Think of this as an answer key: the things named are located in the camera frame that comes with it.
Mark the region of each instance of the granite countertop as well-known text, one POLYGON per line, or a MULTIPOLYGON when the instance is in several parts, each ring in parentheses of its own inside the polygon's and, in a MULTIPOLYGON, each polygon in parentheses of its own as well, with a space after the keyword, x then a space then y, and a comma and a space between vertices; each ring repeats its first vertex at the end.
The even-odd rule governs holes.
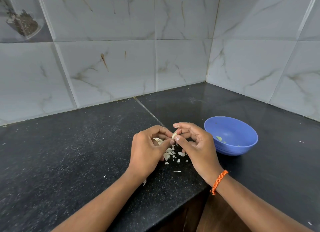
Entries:
MULTIPOLYGON (((220 163, 320 231, 320 123, 208 83, 138 99, 172 131, 175 122, 203 127, 219 115, 251 125, 257 145, 239 157, 218 155, 220 163)), ((50 231, 116 181, 129 164, 133 135, 159 124, 144 107, 130 98, 0 127, 0 231, 50 231)), ((146 231, 206 189, 185 159, 160 163, 109 230, 146 231)))

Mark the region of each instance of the blue bowl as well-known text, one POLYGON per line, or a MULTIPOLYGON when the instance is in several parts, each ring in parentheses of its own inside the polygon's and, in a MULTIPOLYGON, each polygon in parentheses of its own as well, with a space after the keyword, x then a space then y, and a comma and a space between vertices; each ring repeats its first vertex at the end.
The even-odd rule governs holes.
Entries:
POLYGON ((244 154, 258 142, 252 127, 232 117, 210 117, 204 122, 204 129, 212 134, 217 151, 226 155, 244 154))

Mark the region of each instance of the forearm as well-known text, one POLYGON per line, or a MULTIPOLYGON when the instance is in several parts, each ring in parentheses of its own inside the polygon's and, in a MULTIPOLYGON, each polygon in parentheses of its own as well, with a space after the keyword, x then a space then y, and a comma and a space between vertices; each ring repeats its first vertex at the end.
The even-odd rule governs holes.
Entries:
POLYGON ((108 189, 87 203, 52 232, 105 232, 132 193, 143 182, 126 171, 108 189))
POLYGON ((253 232, 311 231, 257 197, 229 175, 222 179, 217 192, 253 232))

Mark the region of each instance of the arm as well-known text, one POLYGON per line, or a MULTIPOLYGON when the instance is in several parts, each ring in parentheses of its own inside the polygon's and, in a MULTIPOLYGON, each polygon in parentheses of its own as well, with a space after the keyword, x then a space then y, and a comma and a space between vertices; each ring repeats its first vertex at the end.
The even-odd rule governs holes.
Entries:
MULTIPOLYGON (((174 139, 183 148, 182 152, 188 153, 196 171, 212 187, 223 171, 212 135, 192 123, 180 122, 173 126, 178 128, 177 133, 181 134, 174 139), (194 142, 188 142, 186 138, 189 137, 194 142)), ((221 180, 217 192, 253 232, 311 231, 257 197, 229 175, 221 180)))
POLYGON ((174 141, 172 133, 159 125, 135 134, 130 164, 126 172, 108 189, 83 206, 52 232, 105 232, 132 193, 156 168, 158 161, 174 141), (152 138, 165 141, 157 146, 152 138))

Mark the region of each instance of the decorative tile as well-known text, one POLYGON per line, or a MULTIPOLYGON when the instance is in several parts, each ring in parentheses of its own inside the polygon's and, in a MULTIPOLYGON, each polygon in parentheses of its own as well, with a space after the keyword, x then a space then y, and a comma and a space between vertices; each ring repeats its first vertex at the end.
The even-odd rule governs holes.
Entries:
POLYGON ((155 92, 155 41, 56 43, 78 107, 155 92))
POLYGON ((0 44, 0 125, 75 108, 54 44, 0 44))
POLYGON ((299 40, 320 41, 320 0, 315 0, 299 40))
POLYGON ((157 91, 206 80, 210 39, 156 40, 157 91))
POLYGON ((214 39, 207 82, 268 103, 295 44, 214 39))
POLYGON ((156 39, 212 39, 219 0, 154 0, 156 39))
POLYGON ((155 38, 154 0, 40 0, 54 41, 155 38))
POLYGON ((214 38, 297 40, 310 0, 220 0, 214 38))
POLYGON ((48 41, 52 38, 38 0, 0 0, 0 42, 48 41))
POLYGON ((320 42, 297 43, 270 104, 320 121, 320 42))

